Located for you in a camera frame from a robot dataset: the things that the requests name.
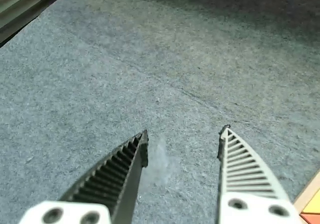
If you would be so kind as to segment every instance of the gripper jaw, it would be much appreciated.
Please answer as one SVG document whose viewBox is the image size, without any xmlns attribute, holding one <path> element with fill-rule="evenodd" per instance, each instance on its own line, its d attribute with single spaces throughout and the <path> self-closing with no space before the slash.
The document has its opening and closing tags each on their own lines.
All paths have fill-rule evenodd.
<svg viewBox="0 0 320 224">
<path fill-rule="evenodd" d="M 145 130 L 115 148 L 88 170 L 60 201 L 98 203 L 110 212 L 112 224 L 131 223 L 143 167 L 148 165 Z"/>
<path fill-rule="evenodd" d="M 260 156 L 230 128 L 220 134 L 224 178 L 222 192 L 242 192 L 289 200 L 281 184 Z"/>
<path fill-rule="evenodd" d="M 221 161 L 216 223 L 301 224 L 281 184 L 230 126 L 220 132 Z"/>
</svg>

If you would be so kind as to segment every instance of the orange object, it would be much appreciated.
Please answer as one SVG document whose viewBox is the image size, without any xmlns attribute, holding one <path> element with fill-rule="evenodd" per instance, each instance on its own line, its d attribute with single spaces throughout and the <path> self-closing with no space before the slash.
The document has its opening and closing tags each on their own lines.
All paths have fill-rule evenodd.
<svg viewBox="0 0 320 224">
<path fill-rule="evenodd" d="M 301 216 L 308 224 L 320 224 L 320 214 L 301 213 L 300 216 Z"/>
</svg>

